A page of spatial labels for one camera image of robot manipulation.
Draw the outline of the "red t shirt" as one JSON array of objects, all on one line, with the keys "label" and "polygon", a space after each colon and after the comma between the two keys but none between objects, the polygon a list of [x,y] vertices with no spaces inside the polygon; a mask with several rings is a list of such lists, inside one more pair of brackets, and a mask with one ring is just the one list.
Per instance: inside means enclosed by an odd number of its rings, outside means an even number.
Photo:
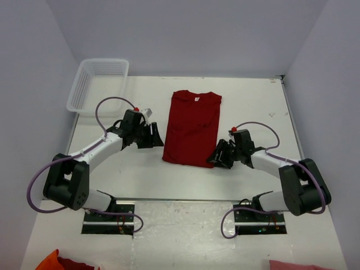
[{"label": "red t shirt", "polygon": [[217,145],[222,96],[176,91],[172,95],[162,160],[213,168],[207,159]]}]

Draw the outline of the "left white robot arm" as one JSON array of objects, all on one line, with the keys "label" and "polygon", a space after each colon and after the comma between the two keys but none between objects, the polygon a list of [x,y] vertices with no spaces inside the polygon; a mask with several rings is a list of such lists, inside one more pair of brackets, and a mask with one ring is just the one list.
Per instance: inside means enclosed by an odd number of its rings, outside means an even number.
[{"label": "left white robot arm", "polygon": [[107,128],[106,134],[87,148],[70,156],[56,155],[44,185],[44,197],[72,210],[95,210],[105,221],[114,219],[117,207],[113,197],[90,189],[90,173],[133,143],[138,149],[163,147],[157,123],[149,122],[151,114],[151,109],[128,109],[122,119]]}]

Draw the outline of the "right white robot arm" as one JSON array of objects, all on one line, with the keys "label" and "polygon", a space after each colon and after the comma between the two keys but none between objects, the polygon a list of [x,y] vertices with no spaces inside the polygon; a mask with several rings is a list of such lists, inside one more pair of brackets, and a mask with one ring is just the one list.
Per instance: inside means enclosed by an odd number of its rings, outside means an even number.
[{"label": "right white robot arm", "polygon": [[233,129],[231,139],[221,139],[207,162],[230,169],[239,161],[251,169],[261,170],[280,180],[281,190],[256,195],[252,199],[252,217],[263,221],[276,212],[290,212],[294,216],[305,213],[322,214],[331,202],[331,195],[312,159],[299,161],[270,153],[256,147],[247,129]]}]

